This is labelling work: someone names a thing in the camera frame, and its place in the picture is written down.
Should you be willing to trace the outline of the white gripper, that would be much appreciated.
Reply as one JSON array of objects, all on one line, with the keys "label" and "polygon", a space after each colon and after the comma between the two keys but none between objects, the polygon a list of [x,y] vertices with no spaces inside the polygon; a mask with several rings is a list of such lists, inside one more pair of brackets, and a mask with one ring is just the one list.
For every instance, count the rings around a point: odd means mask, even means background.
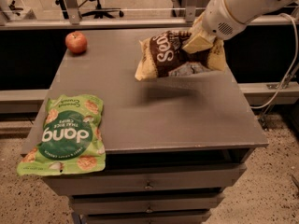
[{"label": "white gripper", "polygon": [[207,50],[213,47],[216,37],[228,40],[245,28],[245,24],[236,21],[230,14],[225,0],[210,0],[205,12],[194,20],[189,29],[192,36],[182,49],[190,54]]}]

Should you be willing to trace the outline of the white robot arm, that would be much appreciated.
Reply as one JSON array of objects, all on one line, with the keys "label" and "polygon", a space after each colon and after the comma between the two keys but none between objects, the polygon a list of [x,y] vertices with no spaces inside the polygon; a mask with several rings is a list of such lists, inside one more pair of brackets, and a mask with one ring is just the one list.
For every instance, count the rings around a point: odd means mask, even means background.
[{"label": "white robot arm", "polygon": [[210,0],[189,30],[182,49],[195,53],[211,49],[216,39],[228,40],[243,32],[256,18],[296,0]]}]

